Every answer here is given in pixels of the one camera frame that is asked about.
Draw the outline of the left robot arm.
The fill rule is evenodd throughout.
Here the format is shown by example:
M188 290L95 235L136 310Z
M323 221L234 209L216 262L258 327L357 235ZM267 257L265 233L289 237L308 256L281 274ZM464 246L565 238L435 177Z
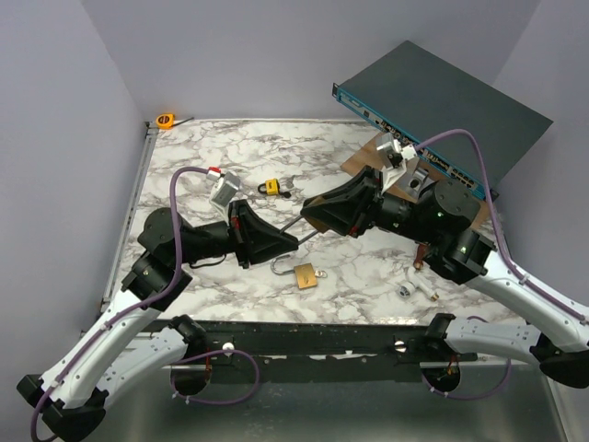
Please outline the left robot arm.
M247 269L290 251L298 239L257 216L248 202L229 205L229 217L193 227L171 204L152 212L139 237L144 253L123 278L107 309L75 347L52 368L26 375L17 391L53 439L82 441L132 384L169 363L197 362L209 344L203 327L187 315L173 318L149 343L123 351L176 300L192 278L183 265L233 254Z

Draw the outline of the yellow padlock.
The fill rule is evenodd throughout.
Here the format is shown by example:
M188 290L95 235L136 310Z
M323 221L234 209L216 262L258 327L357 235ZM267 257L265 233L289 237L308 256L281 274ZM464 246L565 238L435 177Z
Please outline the yellow padlock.
M257 190L258 193L268 196L276 196L281 194L280 183L277 179L265 180L258 186Z

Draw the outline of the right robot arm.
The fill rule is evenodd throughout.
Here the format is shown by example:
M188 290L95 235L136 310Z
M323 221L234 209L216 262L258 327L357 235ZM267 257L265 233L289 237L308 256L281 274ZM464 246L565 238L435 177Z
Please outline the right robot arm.
M369 228L426 246L424 261L445 280L498 301L525 323L505 325L438 314L424 352L497 355L538 366L560 384L588 385L588 309L507 263L496 240L473 230L479 202L455 180L439 180L412 203L384 191L381 172L365 167L340 187L304 201L301 216L321 232L358 238Z

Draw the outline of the long shackle brass padlock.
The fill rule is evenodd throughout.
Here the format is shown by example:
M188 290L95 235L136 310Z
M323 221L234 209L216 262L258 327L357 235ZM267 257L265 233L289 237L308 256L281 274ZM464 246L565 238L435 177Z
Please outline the long shackle brass padlock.
M309 224L301 215L297 215L289 220L280 229L280 232L296 237L299 245L309 241L319 234L319 231Z

